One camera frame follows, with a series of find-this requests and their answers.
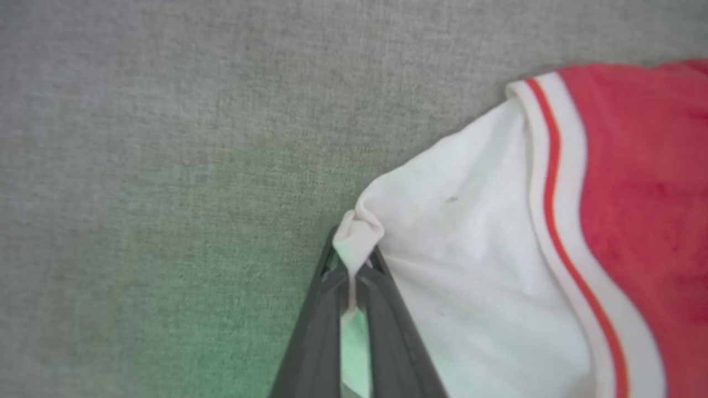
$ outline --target red and white garment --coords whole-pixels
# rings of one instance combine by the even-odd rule
[[[347,267],[379,244],[451,397],[708,397],[708,60],[508,95],[372,182]]]

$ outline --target white cloth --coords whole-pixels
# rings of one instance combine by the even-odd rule
[[[374,180],[334,247],[379,244],[449,396],[590,397],[583,332],[539,251],[527,126],[512,98]],[[343,322],[343,382],[370,395],[365,320]]]

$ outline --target white trim with red stripe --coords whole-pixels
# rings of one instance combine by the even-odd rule
[[[659,398],[666,381],[639,311],[592,255],[581,228],[586,131],[556,72],[511,84],[532,136],[530,209],[539,245],[590,341],[596,397]]]

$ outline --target gray fabric surface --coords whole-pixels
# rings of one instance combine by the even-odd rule
[[[705,0],[5,0],[0,397],[263,397],[376,175],[567,64],[708,55]]]

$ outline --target red fabric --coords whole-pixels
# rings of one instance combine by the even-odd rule
[[[645,318],[668,396],[708,397],[708,59],[560,74],[588,139],[590,250]]]

